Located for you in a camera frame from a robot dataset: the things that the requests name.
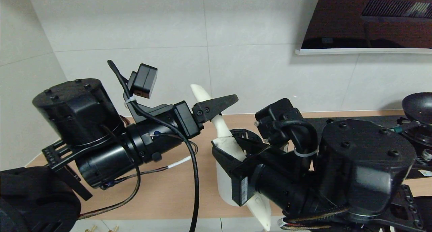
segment black cable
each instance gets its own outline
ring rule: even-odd
[[[309,147],[309,151],[313,152],[318,148],[318,134],[316,129],[312,126],[312,124],[308,123],[305,120],[277,120],[274,121],[273,123],[273,128],[276,130],[281,130],[285,127],[289,127],[289,126],[304,126],[305,128],[307,128],[307,130],[309,131],[310,134],[310,147]]]
[[[111,70],[114,72],[114,74],[117,76],[121,87],[123,88],[123,90],[125,91],[125,95],[128,99],[130,99],[131,93],[129,92],[128,86],[126,84],[126,82],[124,81],[124,77],[122,76],[122,74],[120,73],[120,71],[118,70],[118,68],[116,67],[116,65],[114,64],[113,61],[108,60],[108,65],[110,66]],[[198,210],[199,210],[199,176],[198,176],[198,164],[196,163],[196,156],[195,153],[193,152],[193,148],[189,142],[189,140],[182,134],[181,131],[179,131],[175,126],[172,126],[171,124],[160,120],[159,118],[156,118],[152,115],[150,115],[149,113],[145,112],[143,109],[141,109],[138,104],[136,103],[136,101],[131,101],[130,102],[131,106],[134,108],[134,110],[136,112],[138,112],[139,115],[142,115],[143,117],[152,120],[156,123],[159,123],[163,126],[166,126],[167,128],[171,129],[174,133],[176,133],[177,135],[179,135],[179,137],[182,138],[182,140],[185,142],[186,146],[188,147],[188,150],[190,152],[190,157],[192,159],[192,165],[193,165],[193,176],[194,176],[194,185],[195,185],[195,197],[194,197],[194,205],[193,205],[193,214],[192,214],[192,221],[190,223],[190,232],[194,232],[195,228],[196,228],[196,222],[198,220]]]
[[[412,169],[415,169],[415,170],[424,170],[424,171],[430,171],[430,172],[432,172],[432,167],[431,166],[423,166],[423,165],[413,164],[412,165]]]
[[[106,126],[104,126],[104,125],[101,125],[101,127],[105,130],[105,131],[107,131],[107,133],[109,133],[113,138],[114,138],[114,140],[116,140],[116,142],[120,145],[120,146],[122,146],[123,147],[123,149],[125,149],[125,151],[126,151],[126,154],[128,155],[128,157],[129,157],[129,159],[130,160],[132,160],[133,162],[134,162],[134,166],[135,166],[135,170],[136,170],[136,175],[137,175],[137,179],[136,179],[136,185],[135,185],[135,189],[134,189],[134,191],[132,192],[132,194],[128,197],[128,198],[126,198],[125,200],[123,200],[123,201],[121,201],[120,203],[116,203],[116,204],[114,204],[114,205],[111,205],[111,206],[107,206],[107,207],[104,207],[104,208],[101,208],[101,209],[97,209],[97,210],[93,210],[93,211],[91,211],[91,212],[86,212],[86,213],[83,213],[83,214],[80,214],[80,216],[78,217],[78,220],[82,220],[82,219],[86,219],[86,218],[90,218],[90,217],[93,217],[93,216],[96,216],[96,215],[99,215],[99,214],[102,214],[102,213],[105,213],[105,212],[109,212],[109,211],[112,211],[112,210],[114,210],[114,209],[117,209],[117,208],[119,208],[119,207],[121,207],[121,206],[123,206],[123,205],[125,205],[126,203],[128,203],[128,202],[130,202],[134,197],[135,197],[135,195],[138,193],[138,190],[139,190],[139,187],[141,186],[141,176],[140,175],[138,175],[138,174],[140,174],[140,171],[139,171],[139,166],[138,166],[138,163],[137,162],[135,162],[132,158],[131,158],[131,156],[129,156],[129,154],[130,154],[130,149],[127,147],[127,146],[125,146],[123,143],[122,143],[122,141],[109,129],[109,128],[107,128]]]
[[[173,134],[173,135],[171,135],[171,134],[157,134],[157,136],[159,136],[159,135],[175,136],[175,134]],[[194,153],[196,155],[198,153],[198,145],[196,143],[192,142],[192,141],[190,141],[190,143],[195,147]],[[160,168],[157,168],[157,169],[153,169],[153,170],[149,170],[149,171],[145,171],[145,172],[140,172],[139,175],[147,175],[147,174],[151,174],[151,173],[165,171],[167,169],[168,169],[168,166],[163,166],[163,167],[160,167]],[[117,184],[119,184],[119,183],[121,183],[121,182],[123,182],[125,180],[128,180],[130,178],[133,178],[135,176],[137,176],[136,173],[132,174],[132,175],[125,176],[125,177],[122,177],[122,178],[119,178],[119,179],[116,179],[116,180],[114,180],[114,185],[117,185]]]

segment brass screw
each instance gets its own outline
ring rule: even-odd
[[[94,232],[96,228],[97,228],[97,226],[94,225],[93,228],[91,228],[91,230],[86,229],[84,232]]]
[[[118,226],[116,226],[114,230],[111,230],[111,229],[108,230],[108,232],[117,232],[117,231],[118,231]]]

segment white cable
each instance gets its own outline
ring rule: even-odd
[[[177,162],[174,162],[174,163],[168,165],[168,169],[169,169],[169,168],[173,168],[174,166],[178,166],[179,164],[185,163],[186,161],[188,161],[188,160],[190,160],[190,159],[191,159],[191,157],[188,156],[188,157],[186,157],[186,158],[184,158],[184,159],[181,159],[181,160],[179,160],[179,161],[177,161]]]
[[[300,154],[299,152],[297,152],[296,148],[294,148],[294,153],[301,158],[307,158],[307,157],[311,157],[312,155],[318,153],[318,149],[316,149],[315,151],[313,151],[312,153],[308,153],[308,154]]]
[[[136,98],[134,97],[134,96],[131,96],[129,99],[127,99],[126,101],[125,101],[125,107],[128,109],[128,103],[129,102],[135,102],[136,101]]]

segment zip tie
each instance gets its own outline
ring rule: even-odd
[[[294,148],[294,153],[301,158],[307,158],[307,157],[311,157],[312,155],[318,153],[318,149],[313,151],[312,153],[308,153],[308,154],[300,154],[299,152],[297,152],[296,148]]]
[[[134,102],[136,101],[136,98],[135,98],[134,96],[131,96],[129,99],[127,99],[127,100],[125,101],[125,107],[126,107],[126,109],[129,109],[127,104],[128,104],[129,102],[133,102],[133,101],[134,101]]]

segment wire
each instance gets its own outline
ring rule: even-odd
[[[121,120],[123,121],[123,123],[124,123],[126,126],[128,126],[129,124],[131,124],[131,122],[130,122],[127,118],[125,118],[125,117],[122,116],[122,115],[119,115],[119,116],[120,116]]]
[[[124,77],[116,67],[113,61],[108,60],[108,65],[110,66],[111,70],[114,72],[114,74],[117,76],[118,81],[121,84],[121,87],[125,91],[125,95],[128,99],[131,98],[131,93],[129,92],[128,86],[124,80]],[[179,131],[175,126],[160,120],[159,118],[156,118],[152,116],[151,114],[145,112],[143,109],[141,109],[136,101],[130,102],[131,106],[134,108],[136,112],[139,113],[139,115],[142,115],[143,117],[152,120],[156,123],[161,124],[162,126],[166,126],[167,128],[171,129],[173,132],[175,132],[181,139],[185,142],[186,146],[188,147],[188,150],[190,152],[190,157],[192,159],[192,165],[193,165],[193,178],[194,178],[194,185],[195,185],[195,196],[194,196],[194,205],[193,205],[193,214],[192,214],[192,221],[190,223],[190,232],[194,232],[196,229],[196,223],[198,221],[198,210],[199,210],[199,175],[198,175],[198,164],[196,163],[196,156],[193,152],[193,148],[189,142],[189,140]]]
[[[172,136],[172,137],[177,136],[177,135],[174,135],[174,134],[173,135],[171,135],[171,134],[157,134],[157,135],[150,135],[150,136],[154,137],[154,136],[159,136],[159,135],[167,135],[167,136]],[[192,141],[190,141],[190,143],[195,147],[194,153],[196,155],[198,153],[198,145],[196,143],[192,142]],[[178,166],[179,164],[182,164],[182,163],[184,163],[184,162],[186,162],[188,160],[190,160],[190,156],[188,156],[188,157],[186,157],[184,159],[181,159],[181,160],[179,160],[177,162],[174,162],[174,163],[172,163],[170,165],[167,165],[167,166],[163,166],[163,167],[160,167],[160,168],[157,168],[157,169],[153,169],[153,170],[149,170],[149,171],[145,171],[145,172],[140,172],[140,175],[147,175],[147,174],[151,174],[151,173],[165,171],[167,169],[170,169],[170,168],[173,168],[175,166]],[[130,178],[133,178],[135,176],[137,176],[136,173],[132,174],[132,175],[125,176],[125,177],[122,177],[122,178],[119,178],[117,180],[114,180],[114,185],[117,185],[117,184],[119,184],[119,183],[121,183],[121,182],[123,182],[125,180],[128,180]]]
[[[273,122],[273,128],[281,130],[287,126],[304,126],[307,128],[310,134],[310,152],[317,150],[318,148],[318,134],[312,124],[305,120],[278,120]]]
[[[415,170],[424,170],[424,171],[430,171],[430,172],[432,172],[432,167],[431,166],[423,166],[423,165],[413,164],[412,165],[412,169],[415,169]]]
[[[79,215],[79,217],[78,217],[78,220],[82,220],[82,219],[86,219],[86,218],[90,218],[90,217],[93,217],[93,216],[96,216],[96,215],[99,215],[99,214],[102,214],[102,213],[105,213],[105,212],[109,212],[109,211],[112,211],[112,210],[114,210],[114,209],[117,209],[117,208],[119,208],[119,207],[121,207],[121,206],[123,206],[123,205],[125,205],[126,203],[128,203],[128,202],[130,202],[134,197],[135,197],[135,195],[138,193],[138,190],[139,190],[139,187],[141,186],[141,176],[140,175],[138,175],[138,174],[140,174],[140,171],[139,171],[139,166],[138,166],[138,163],[137,162],[135,162],[130,156],[129,156],[129,154],[130,154],[130,149],[127,147],[127,146],[125,146],[123,143],[122,143],[122,141],[109,129],[109,128],[107,128],[106,126],[104,126],[104,125],[101,125],[101,127],[105,130],[105,131],[107,131],[115,140],[116,140],[116,142],[120,145],[120,146],[122,146],[123,147],[123,149],[125,149],[125,151],[126,151],[126,154],[128,155],[128,157],[129,157],[129,159],[134,163],[134,165],[135,165],[135,170],[136,170],[136,175],[137,175],[137,179],[136,179],[136,185],[135,185],[135,189],[134,189],[134,191],[132,192],[132,194],[128,197],[128,198],[126,198],[125,200],[123,200],[123,201],[121,201],[120,203],[116,203],[116,204],[114,204],[114,205],[111,205],[111,206],[107,206],[107,207],[104,207],[104,208],[101,208],[101,209],[97,209],[97,210],[93,210],[93,211],[91,211],[91,212],[86,212],[86,213],[83,213],[83,214],[80,214]]]
[[[349,210],[348,206],[339,206],[332,209],[324,210],[321,212],[315,212],[310,214],[302,214],[298,217],[283,218],[283,221],[286,223],[311,223],[316,222],[317,220],[325,220],[331,217],[335,217],[337,215],[341,215],[347,213]]]

